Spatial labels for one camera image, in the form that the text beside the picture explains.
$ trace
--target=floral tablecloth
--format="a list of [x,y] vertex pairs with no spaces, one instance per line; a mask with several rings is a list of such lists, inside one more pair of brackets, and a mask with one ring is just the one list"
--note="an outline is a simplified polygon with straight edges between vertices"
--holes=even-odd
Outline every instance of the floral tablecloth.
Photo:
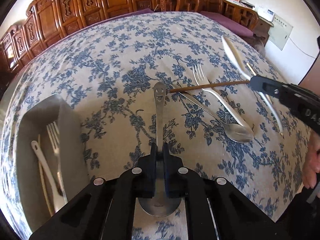
[[[23,114],[52,93],[60,93],[80,116],[89,176],[113,179],[150,152],[156,138],[153,85],[161,81],[196,85],[192,66],[201,63],[212,82],[241,80],[222,48],[229,35],[246,62],[263,76],[278,72],[241,38],[200,14],[167,12],[127,17],[90,26],[33,60],[9,106],[1,142],[0,208],[14,230],[30,234],[20,203],[15,170],[16,135]],[[276,221],[301,184],[309,129],[277,99],[275,118],[248,85],[218,88],[253,128],[252,142],[231,141],[221,124],[178,94],[164,107],[164,142],[171,154],[201,177],[223,176]],[[235,122],[215,97],[193,91],[224,122]],[[168,217],[150,217],[136,204],[132,238],[187,240],[184,203]]]

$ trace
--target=brown chopstick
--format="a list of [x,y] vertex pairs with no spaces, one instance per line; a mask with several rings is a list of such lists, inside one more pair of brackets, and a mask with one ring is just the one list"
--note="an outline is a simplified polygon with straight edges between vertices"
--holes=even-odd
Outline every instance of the brown chopstick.
[[248,84],[248,83],[250,83],[249,80],[214,83],[214,84],[207,84],[207,85],[194,86],[194,87],[183,87],[183,88],[170,89],[169,93],[177,93],[177,92],[184,92],[184,91],[190,91],[190,90],[198,90],[198,89],[202,89],[202,88],[224,87],[224,86]]

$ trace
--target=purple cushion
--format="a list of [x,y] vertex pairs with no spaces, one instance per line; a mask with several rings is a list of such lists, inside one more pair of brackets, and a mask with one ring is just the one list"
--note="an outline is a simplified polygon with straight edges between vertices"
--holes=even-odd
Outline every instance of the purple cushion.
[[242,36],[242,37],[252,37],[253,36],[252,31],[250,31],[246,27],[240,25],[239,23],[236,23],[233,20],[223,16],[222,14],[213,13],[213,12],[206,12],[206,11],[201,11],[200,14],[208,17],[209,19],[212,19],[212,20],[220,23],[222,26],[231,30],[234,34],[236,34],[238,36]]
[[147,8],[147,9],[143,9],[143,10],[132,12],[132,13],[126,13],[126,14],[123,14],[123,15],[119,15],[119,16],[115,16],[115,17],[109,18],[109,19],[106,20],[106,22],[113,21],[113,20],[116,20],[116,19],[121,19],[121,18],[128,17],[128,16],[131,16],[131,15],[139,15],[139,14],[145,14],[145,13],[153,13],[153,10],[151,10],[150,8]]

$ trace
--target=hand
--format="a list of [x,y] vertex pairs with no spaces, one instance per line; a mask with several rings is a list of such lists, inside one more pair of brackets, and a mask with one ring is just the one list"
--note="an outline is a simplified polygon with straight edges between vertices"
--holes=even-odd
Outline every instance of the hand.
[[306,188],[314,188],[317,183],[316,174],[320,173],[320,154],[318,155],[318,150],[320,150],[320,136],[312,131],[306,160],[302,168],[302,181]]

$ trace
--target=silver rivet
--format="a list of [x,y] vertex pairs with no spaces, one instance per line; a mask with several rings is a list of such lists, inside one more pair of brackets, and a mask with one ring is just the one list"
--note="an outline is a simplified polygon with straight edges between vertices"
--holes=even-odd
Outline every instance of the silver rivet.
[[178,169],[178,172],[181,173],[181,174],[186,174],[186,173],[188,173],[188,169],[185,168],[185,167],[181,167],[181,168]]
[[219,185],[225,185],[227,183],[227,180],[225,178],[217,178],[217,183]]
[[139,168],[139,167],[135,167],[135,168],[132,169],[132,173],[133,173],[133,174],[139,174],[139,173],[141,173],[141,172],[142,172],[142,169]]
[[93,181],[93,184],[94,184],[94,185],[97,185],[97,186],[103,184],[103,178],[96,178],[96,179]]

